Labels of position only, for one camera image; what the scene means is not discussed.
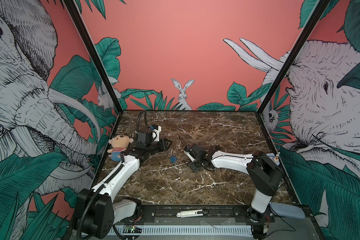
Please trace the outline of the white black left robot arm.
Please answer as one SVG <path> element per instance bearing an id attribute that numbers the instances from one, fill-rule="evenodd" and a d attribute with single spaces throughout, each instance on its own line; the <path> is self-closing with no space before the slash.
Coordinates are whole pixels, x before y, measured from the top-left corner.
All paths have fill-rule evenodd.
<path id="1" fill-rule="evenodd" d="M 161 139 L 162 128 L 152 125 L 138 130 L 135 139 L 129 139 L 126 148 L 113 147 L 109 150 L 110 158 L 119 160 L 118 165 L 102 181 L 91 189 L 83 189 L 77 196 L 71 226 L 76 232 L 72 240 L 88 240 L 91 237 L 103 239 L 120 220 L 137 216 L 138 203 L 133 200 L 122 200 L 115 204 L 114 199 L 141 164 L 150 155 L 169 149 L 172 141 Z"/>

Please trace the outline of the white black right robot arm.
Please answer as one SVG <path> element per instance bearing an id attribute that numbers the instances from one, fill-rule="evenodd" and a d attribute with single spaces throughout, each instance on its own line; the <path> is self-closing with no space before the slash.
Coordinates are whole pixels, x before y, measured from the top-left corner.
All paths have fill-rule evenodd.
<path id="1" fill-rule="evenodd" d="M 229 169 L 249 175 L 256 187 L 251 209 L 259 214 L 266 212 L 283 178 L 282 168 L 262 151 L 240 155 L 223 152 L 217 147 L 204 150 L 193 144 L 186 145 L 184 152 L 191 160 L 190 167 L 194 172 Z"/>

